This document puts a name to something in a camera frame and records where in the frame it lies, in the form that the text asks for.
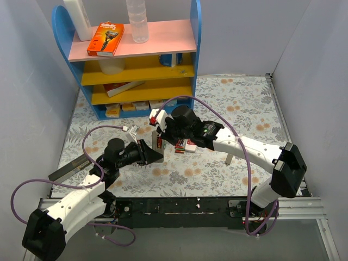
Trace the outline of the grey battery cover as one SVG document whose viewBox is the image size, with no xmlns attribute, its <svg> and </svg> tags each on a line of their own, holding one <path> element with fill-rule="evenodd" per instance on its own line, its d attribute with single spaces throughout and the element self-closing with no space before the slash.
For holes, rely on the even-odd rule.
<svg viewBox="0 0 348 261">
<path fill-rule="evenodd" d="M 228 154 L 225 160 L 226 165 L 230 165 L 232 162 L 233 156 L 231 154 Z"/>
</svg>

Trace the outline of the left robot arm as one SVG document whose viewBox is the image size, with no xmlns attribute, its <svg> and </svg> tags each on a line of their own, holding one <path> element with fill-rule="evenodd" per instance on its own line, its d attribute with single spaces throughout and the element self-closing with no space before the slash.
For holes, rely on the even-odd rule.
<svg viewBox="0 0 348 261">
<path fill-rule="evenodd" d="M 144 166 L 163 159 L 143 139 L 125 145 L 111 139 L 81 188 L 72 190 L 45 210 L 34 210 L 28 219 L 22 246 L 41 260 L 57 260 L 68 240 L 94 218 L 111 217 L 115 196 L 107 189 L 119 177 L 119 169 L 136 163 Z"/>
</svg>

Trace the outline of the grey white remote control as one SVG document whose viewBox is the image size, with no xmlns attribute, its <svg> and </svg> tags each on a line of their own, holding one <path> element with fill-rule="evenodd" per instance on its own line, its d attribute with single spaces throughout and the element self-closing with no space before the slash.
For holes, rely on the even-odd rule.
<svg viewBox="0 0 348 261">
<path fill-rule="evenodd" d="M 164 142 L 156 130 L 152 132 L 152 149 L 161 154 L 161 158 L 156 163 L 164 162 Z"/>
</svg>

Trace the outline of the red orange battery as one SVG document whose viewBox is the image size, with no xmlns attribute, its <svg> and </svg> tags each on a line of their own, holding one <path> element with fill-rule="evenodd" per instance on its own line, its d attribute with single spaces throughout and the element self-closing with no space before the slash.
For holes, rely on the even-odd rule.
<svg viewBox="0 0 348 261">
<path fill-rule="evenodd" d="M 159 136 L 157 137 L 157 148 L 158 149 L 162 149 L 163 148 L 162 139 Z"/>
</svg>

